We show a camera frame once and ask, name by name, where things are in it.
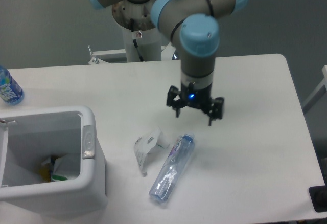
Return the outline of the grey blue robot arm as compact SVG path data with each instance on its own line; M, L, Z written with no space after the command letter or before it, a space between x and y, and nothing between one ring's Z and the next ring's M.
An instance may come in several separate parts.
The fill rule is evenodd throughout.
M212 98L218 19L243 9L248 0L90 0L96 9L111 8L123 31L128 62L161 60L164 36L181 61L181 86L170 87L167 106L177 114L188 106L210 121L222 119L224 99Z

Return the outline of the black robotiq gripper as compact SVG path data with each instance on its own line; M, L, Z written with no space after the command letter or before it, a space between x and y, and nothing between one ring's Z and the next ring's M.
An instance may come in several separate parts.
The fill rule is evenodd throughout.
M171 107L176 112L176 117L180 115L180 110L186 106L200 109L209 116L208 125L212 121L222 120L224 114L224 97L211 98L212 84L202 89L195 89L194 85L186 86L181 83L181 91L170 86L167 93L166 106Z

